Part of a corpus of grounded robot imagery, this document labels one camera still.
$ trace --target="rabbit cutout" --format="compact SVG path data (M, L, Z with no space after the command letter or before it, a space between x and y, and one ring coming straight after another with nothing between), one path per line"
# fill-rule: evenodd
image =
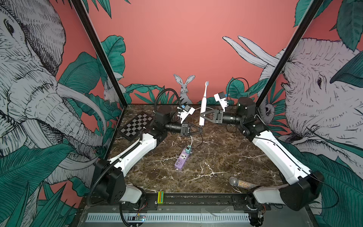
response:
M187 95L187 93L188 93L187 85L192 80L194 80L195 75L189 76L187 81L185 82L185 84L183 83L183 80L181 79L180 76L174 74L174 77L175 77L176 82L181 85L181 89L180 89L180 101L181 101L181 103L182 104L193 104L193 102L189 99L189 97Z

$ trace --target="black cable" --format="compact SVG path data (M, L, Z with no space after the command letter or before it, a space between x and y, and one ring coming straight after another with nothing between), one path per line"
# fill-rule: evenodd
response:
M274 145L276 145L278 148L280 148L280 150L299 168L299 169L301 169L301 171L303 171L306 175L309 175L309 176L311 176L313 179L315 179L315 180L317 180L317 181L319 181L319 182L321 182L321 183L323 183L323 184L325 184L326 186L328 186L328 187L330 187L333 191L334 191L334 193L336 194L336 196L337 196L337 201L336 201L336 203L334 204L334 205L332 205L332 206L330 206L330 207L321 207L321 208L318 208L318 209L329 209L329 208L333 208L333 207L335 207L338 203L339 203L339 194L336 192L336 190L333 188L333 187L331 187L330 185L328 185L328 184L326 184L326 183L324 183L324 182L322 182L321 180L319 180L319 179L317 179L317 178L315 178L315 177L313 177L312 175L310 175L310 174L308 174L307 172L305 172L296 162L294 162L294 160L292 160L292 158L290 158L290 156L288 156L287 154L286 154L286 152L279 146L279 145L277 145L275 142L273 142L272 140L270 140L270 139L265 139L265 138L261 138L261 137L254 137L254 138L256 138L256 139L264 139L264 140L268 140L268 141L270 141L270 142L272 142Z
M101 201L98 201L98 202L96 202L95 204L92 204L92 202L91 202L91 196L92 196L92 194L93 194L93 192L94 192L94 190L96 189L96 187L97 187L97 185L99 184L99 182L101 181L101 179L104 177L104 175L106 175L107 174L107 172L116 164L116 163L118 163L120 161L120 159L116 159L115 161L113 161L113 163L111 163L101 174L100 174L100 176L98 177L98 179L94 182L94 184L93 184L93 186L91 187L91 190L90 190L90 192L88 193L88 195L87 195L87 200L86 200L86 202L87 202L87 206L89 206L89 207L91 207L91 206L95 206L95 205L97 205L97 204L100 204L100 203L103 203L104 202L104 200L101 200Z
M236 79L244 79L244 80L247 82L247 86L248 86L248 89L249 89L248 81L247 81L245 78L243 78L243 77L234 78L233 80L231 80L231 82L229 83L228 88L227 88L227 103L228 103L228 97L229 97L229 86L230 86L230 85L231 85L231 83L232 83L234 80L236 80Z
M124 225L126 225L127 227L132 227L132 225L130 225L126 220L125 218L123 217L123 213L122 213L122 203L120 203L119 205L119 210L120 210L120 216L121 216L121 220L122 222L124 223ZM135 223L134 226L141 226L143 224L143 222L138 222L138 223Z
M157 107L158 102L159 102L159 98L161 97L161 95L162 95L163 93L165 93L165 92L167 92L167 91L172 91L172 92L175 94L176 100L178 100L179 107L181 107L181 106L182 106L182 102L180 101L180 98L179 98L178 93L177 93L174 89L172 89L172 88L167 88L167 89L164 89L164 90L162 90L161 92L159 92L158 96L157 96L157 97L156 97L156 99L155 99L155 103L154 103L154 112L155 112L155 113L156 113L156 107ZM175 122L175 121L174 121L174 118L175 118L175 116L176 116L177 114L178 114L178 111L176 111L176 112L173 114L172 122Z
M191 147L191 149L193 150L193 149L197 149L202 143L203 143L203 136L202 136L202 134L200 134L200 136L202 137L202 142L200 142L200 144L198 144L198 146L196 146L196 147ZM183 145L183 144L179 144L178 145L180 148L189 148L188 146L186 146L186 145Z

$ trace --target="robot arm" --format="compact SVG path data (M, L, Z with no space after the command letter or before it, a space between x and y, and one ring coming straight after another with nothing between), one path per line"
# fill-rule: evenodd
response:
M223 97L223 93L215 95L216 101L222 101ZM226 103L222 102L221 105L225 109ZM237 125L241 133L270 158L288 182L282 186L254 188L250 206L253 207L256 203L280 203L298 211L318 197L324 176L318 171L312 173L307 166L291 155L266 125L255 118L255 111L256 104L253 100L241 97L238 99L236 113L210 110L200 113L200 116L216 124ZM212 113L213 119L206 117L206 114Z

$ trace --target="glittery microphone handle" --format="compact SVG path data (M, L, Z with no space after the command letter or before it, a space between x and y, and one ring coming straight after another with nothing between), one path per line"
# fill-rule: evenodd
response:
M232 185L232 186L237 186L237 187L241 187L241 188L244 188L244 189L247 189L247 190L250 190L254 187L257 187L257 185L255 184L252 184L250 182L247 182L247 181L242 181L242 180L239 180L235 177L230 177L229 178L229 184Z

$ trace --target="rabbit ear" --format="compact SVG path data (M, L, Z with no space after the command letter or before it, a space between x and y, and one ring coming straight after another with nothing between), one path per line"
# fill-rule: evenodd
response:
M175 80L178 84L183 85L183 80L180 78L180 76L173 74L173 76L175 77Z
M189 76L187 81L185 82L185 84L188 84L188 83L192 82L192 80L194 80L194 78L195 78L195 75Z

